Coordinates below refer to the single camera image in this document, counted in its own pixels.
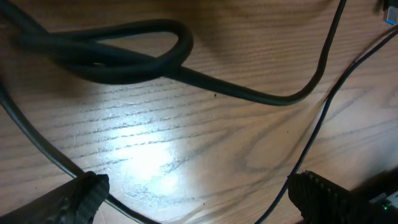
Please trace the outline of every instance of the wooden desk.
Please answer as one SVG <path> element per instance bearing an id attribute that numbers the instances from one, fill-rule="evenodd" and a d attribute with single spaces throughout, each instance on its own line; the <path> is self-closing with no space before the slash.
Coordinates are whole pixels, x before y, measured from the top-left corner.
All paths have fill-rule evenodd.
<path id="1" fill-rule="evenodd" d="M 188 25 L 185 66 L 268 93 L 301 89 L 315 71 L 338 1 L 15 0 L 48 30 L 143 19 Z M 111 192 L 166 223 L 253 223 L 273 201 L 307 142 L 320 100 L 347 64 L 389 25 L 376 0 L 348 0 L 325 76 L 296 105 L 275 107 L 166 78 L 89 83 L 45 58 L 15 51 L 0 23 L 2 78 L 41 133 L 84 170 L 107 173 Z M 158 55 L 171 35 L 107 42 Z M 302 166 L 351 189 L 398 165 L 398 40 L 361 65 L 337 94 Z M 0 110 L 0 214 L 70 180 Z M 295 223 L 287 196 L 266 223 Z M 107 205 L 95 223 L 132 223 Z"/>

